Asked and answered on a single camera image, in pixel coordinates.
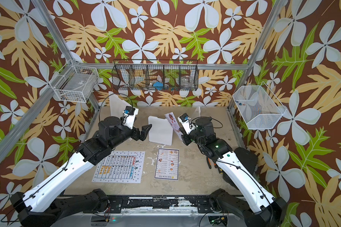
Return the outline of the pink restaurant special menu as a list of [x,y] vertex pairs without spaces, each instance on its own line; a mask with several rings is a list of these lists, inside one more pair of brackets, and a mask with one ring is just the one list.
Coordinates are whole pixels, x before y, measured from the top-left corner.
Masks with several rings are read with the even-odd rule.
[[175,117],[174,113],[167,113],[165,114],[165,118],[168,120],[170,125],[172,126],[174,132],[177,134],[180,140],[182,140],[182,132],[180,131],[180,126],[177,122],[177,118]]

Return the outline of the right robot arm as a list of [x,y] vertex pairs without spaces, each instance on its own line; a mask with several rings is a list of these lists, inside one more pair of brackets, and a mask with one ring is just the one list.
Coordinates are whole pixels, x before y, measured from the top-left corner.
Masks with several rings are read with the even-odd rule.
[[178,118],[183,143],[196,143],[200,152],[217,164],[244,196],[242,200],[223,189],[214,191],[209,196],[213,212],[232,213],[248,227],[279,227],[286,215],[286,201],[274,197],[257,182],[231,146],[216,136],[212,120],[212,117],[192,120],[187,114]]

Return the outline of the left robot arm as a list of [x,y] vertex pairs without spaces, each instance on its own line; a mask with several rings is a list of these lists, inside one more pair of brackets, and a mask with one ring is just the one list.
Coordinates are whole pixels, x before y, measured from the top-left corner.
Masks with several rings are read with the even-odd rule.
[[135,116],[110,116],[99,122],[99,129],[92,138],[82,143],[71,158],[41,182],[25,193],[15,193],[10,201],[23,227],[50,227],[65,217],[83,212],[97,213],[108,208],[109,198],[101,190],[59,199],[58,196],[71,183],[87,172],[120,144],[132,138],[144,141],[152,128],[133,126]]

